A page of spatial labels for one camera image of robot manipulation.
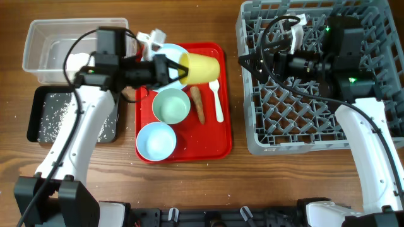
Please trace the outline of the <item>yellow plastic cup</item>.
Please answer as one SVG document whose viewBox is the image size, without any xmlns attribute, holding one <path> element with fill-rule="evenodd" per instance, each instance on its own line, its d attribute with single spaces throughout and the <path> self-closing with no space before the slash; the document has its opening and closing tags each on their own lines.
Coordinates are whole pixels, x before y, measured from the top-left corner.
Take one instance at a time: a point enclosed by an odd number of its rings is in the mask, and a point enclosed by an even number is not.
<svg viewBox="0 0 404 227">
<path fill-rule="evenodd" d="M 214 57 L 183 53 L 179 64 L 188 68 L 187 76 L 179 80 L 184 85 L 209 83 L 220 75 L 220 64 Z"/>
</svg>

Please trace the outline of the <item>light blue bowl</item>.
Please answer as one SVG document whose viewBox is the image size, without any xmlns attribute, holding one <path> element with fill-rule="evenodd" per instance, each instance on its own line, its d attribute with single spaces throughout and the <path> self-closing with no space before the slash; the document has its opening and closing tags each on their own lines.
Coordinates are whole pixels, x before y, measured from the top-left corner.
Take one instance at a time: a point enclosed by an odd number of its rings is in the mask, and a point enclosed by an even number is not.
<svg viewBox="0 0 404 227">
<path fill-rule="evenodd" d="M 156 162 L 167 159 L 175 150 L 177 137 L 174 130 L 162 122 L 145 125 L 136 137 L 136 149 L 140 156 Z"/>
</svg>

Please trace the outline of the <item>white napkin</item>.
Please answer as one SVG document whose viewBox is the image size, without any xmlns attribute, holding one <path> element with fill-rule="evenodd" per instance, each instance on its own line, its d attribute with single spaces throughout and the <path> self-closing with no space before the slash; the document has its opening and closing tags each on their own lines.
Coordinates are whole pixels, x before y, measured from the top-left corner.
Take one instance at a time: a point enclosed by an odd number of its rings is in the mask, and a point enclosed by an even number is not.
<svg viewBox="0 0 404 227">
<path fill-rule="evenodd" d="M 94 58 L 87 53 L 70 54 L 67 63 L 67 71 L 79 71 L 83 66 L 94 66 Z"/>
</svg>

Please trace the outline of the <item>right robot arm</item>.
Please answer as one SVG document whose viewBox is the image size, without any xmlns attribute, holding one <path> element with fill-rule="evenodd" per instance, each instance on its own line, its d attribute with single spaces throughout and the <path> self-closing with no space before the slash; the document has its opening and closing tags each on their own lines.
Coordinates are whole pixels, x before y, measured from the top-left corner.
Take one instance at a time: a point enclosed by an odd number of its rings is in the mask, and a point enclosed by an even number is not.
<svg viewBox="0 0 404 227">
<path fill-rule="evenodd" d="M 359 19 L 331 16 L 321 54 L 300 51 L 302 40 L 262 40 L 239 63 L 260 83 L 283 86 L 289 77 L 324 86 L 319 100 L 335 103 L 335 117 L 348 140 L 360 178 L 363 210 L 355 212 L 328 199 L 302 199 L 299 226 L 402 226 L 403 167 L 389 133 L 378 81 L 360 68 L 364 29 Z"/>
</svg>

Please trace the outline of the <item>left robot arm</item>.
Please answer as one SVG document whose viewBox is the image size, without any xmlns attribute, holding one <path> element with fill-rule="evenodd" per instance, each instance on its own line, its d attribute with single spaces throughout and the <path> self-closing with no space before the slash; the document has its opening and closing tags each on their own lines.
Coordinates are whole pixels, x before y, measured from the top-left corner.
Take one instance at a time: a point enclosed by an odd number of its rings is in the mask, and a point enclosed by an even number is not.
<svg viewBox="0 0 404 227">
<path fill-rule="evenodd" d="M 19 226 L 135 226 L 125 202 L 99 202 L 86 188 L 90 158 L 98 133 L 127 87 L 156 89 L 190 74 L 188 66 L 157 54 L 150 61 L 127 56 L 132 31 L 101 26 L 94 30 L 93 66 L 83 66 L 67 79 L 71 103 L 57 139 L 31 177 L 19 177 L 14 195 L 21 212 Z"/>
</svg>

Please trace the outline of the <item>green bowl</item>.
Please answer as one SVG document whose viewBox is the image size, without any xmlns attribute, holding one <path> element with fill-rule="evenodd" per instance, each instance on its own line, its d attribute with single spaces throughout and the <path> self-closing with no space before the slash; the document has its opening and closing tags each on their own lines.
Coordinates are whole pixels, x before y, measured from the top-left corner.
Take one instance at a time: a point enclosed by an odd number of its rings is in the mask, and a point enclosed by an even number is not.
<svg viewBox="0 0 404 227">
<path fill-rule="evenodd" d="M 178 124 L 190 113 L 191 102 L 188 95 L 178 89 L 169 88 L 158 93 L 152 102 L 152 112 L 161 122 Z"/>
</svg>

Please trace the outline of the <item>white rice pile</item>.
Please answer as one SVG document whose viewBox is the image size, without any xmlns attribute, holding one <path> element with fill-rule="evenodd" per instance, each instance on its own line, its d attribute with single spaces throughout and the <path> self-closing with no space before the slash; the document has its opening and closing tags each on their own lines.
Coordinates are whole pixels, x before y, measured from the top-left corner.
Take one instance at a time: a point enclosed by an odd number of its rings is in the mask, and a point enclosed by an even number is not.
<svg viewBox="0 0 404 227">
<path fill-rule="evenodd" d="M 44 100 L 40 104 L 39 117 L 33 121 L 39 124 L 39 128 L 33 133 L 34 142 L 53 143 L 56 140 L 70 102 L 70 93 L 45 94 Z M 104 121 L 98 134 L 98 143 L 111 143 L 115 140 L 118 116 L 118 105 L 116 105 Z"/>
</svg>

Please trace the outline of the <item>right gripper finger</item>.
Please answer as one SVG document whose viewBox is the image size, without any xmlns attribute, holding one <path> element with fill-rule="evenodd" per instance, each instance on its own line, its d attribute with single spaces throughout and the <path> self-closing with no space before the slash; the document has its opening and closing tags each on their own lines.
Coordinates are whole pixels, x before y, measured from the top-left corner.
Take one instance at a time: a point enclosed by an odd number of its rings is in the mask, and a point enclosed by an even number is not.
<svg viewBox="0 0 404 227">
<path fill-rule="evenodd" d="M 239 64 L 261 84 L 268 82 L 268 73 L 263 69 L 262 57 L 259 54 L 241 55 L 239 56 Z"/>
<path fill-rule="evenodd" d="M 261 49 L 287 50 L 288 48 L 290 48 L 291 42 L 292 41 L 290 39 L 278 40 L 276 42 L 264 44 Z"/>
</svg>

